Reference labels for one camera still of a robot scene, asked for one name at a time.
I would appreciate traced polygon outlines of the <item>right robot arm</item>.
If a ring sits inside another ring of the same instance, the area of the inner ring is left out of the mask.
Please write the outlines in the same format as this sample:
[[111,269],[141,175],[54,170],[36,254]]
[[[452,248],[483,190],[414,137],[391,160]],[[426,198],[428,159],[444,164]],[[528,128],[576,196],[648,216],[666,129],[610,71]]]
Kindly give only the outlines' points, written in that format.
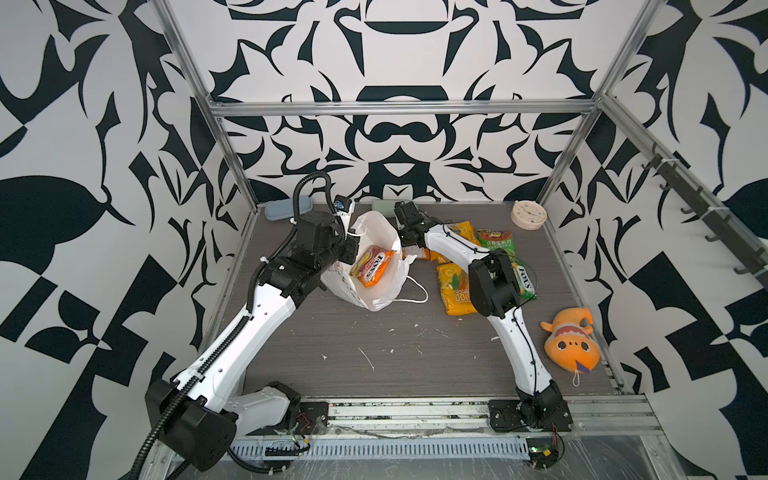
[[514,372],[519,421],[533,429],[572,424],[567,402],[536,351],[525,325],[519,284],[509,255],[474,244],[411,201],[394,207],[400,239],[446,257],[468,275],[470,301],[499,337]]

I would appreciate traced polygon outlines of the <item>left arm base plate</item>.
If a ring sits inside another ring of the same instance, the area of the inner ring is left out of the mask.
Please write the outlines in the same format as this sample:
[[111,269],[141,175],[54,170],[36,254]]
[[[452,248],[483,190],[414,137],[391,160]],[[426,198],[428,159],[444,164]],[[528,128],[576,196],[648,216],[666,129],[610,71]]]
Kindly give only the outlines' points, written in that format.
[[329,403],[301,401],[289,407],[285,429],[294,435],[314,435],[327,430]]

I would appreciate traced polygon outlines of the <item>green snack packet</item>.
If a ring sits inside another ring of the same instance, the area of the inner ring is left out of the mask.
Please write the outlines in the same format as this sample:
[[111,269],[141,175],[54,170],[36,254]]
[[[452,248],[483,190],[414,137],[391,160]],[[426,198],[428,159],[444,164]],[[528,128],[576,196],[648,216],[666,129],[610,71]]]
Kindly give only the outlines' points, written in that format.
[[510,257],[516,256],[515,243],[510,231],[477,229],[476,238],[479,244],[488,250],[502,249]]

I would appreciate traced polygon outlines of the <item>orange snack packet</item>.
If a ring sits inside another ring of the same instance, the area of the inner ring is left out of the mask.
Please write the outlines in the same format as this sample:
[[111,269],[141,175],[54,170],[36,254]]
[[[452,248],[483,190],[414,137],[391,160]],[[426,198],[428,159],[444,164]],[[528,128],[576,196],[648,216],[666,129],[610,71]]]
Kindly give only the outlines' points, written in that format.
[[393,250],[370,246],[353,265],[350,276],[364,288],[376,285],[394,256]]
[[402,258],[407,259],[410,257],[412,257],[414,260],[426,260],[438,263],[441,262],[439,254],[417,245],[406,246],[402,249]]

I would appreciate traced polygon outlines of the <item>green yellow candy packet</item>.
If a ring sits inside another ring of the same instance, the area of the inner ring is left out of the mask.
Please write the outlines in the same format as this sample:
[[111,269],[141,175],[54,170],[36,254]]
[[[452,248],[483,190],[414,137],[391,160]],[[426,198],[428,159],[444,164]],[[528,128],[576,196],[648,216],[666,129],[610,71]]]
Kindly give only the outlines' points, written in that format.
[[533,271],[525,264],[517,261],[513,261],[511,265],[518,285],[520,298],[523,301],[535,299],[537,291]]

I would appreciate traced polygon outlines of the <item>small yellow snack packet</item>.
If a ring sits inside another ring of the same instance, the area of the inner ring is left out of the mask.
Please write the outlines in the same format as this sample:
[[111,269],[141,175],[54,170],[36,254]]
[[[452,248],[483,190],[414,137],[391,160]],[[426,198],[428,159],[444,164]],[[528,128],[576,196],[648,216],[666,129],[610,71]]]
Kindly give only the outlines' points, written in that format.
[[470,299],[469,277],[454,263],[437,266],[438,282],[442,302],[450,316],[462,316],[476,313]]

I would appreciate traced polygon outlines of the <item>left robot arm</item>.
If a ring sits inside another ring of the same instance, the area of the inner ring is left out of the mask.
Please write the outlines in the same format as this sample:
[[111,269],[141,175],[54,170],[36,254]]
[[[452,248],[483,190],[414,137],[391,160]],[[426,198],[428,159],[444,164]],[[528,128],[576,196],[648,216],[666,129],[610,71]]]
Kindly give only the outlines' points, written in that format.
[[145,402],[152,428],[128,478],[140,477],[156,442],[205,471],[230,451],[237,437],[292,426],[301,397],[291,388],[272,382],[241,397],[234,390],[270,336],[320,287],[322,275],[336,262],[355,260],[359,242],[348,232],[354,203],[333,197],[331,185],[330,175],[322,171],[298,181],[292,194],[292,230],[251,276],[236,318],[173,380],[150,385]]

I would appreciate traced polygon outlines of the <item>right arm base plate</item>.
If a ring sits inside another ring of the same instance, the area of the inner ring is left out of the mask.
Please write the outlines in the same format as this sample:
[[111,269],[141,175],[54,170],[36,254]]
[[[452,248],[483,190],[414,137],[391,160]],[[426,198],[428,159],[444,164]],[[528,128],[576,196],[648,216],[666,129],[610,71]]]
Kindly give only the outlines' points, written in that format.
[[491,400],[489,424],[498,433],[570,430],[573,417],[564,400],[552,404],[534,400]]

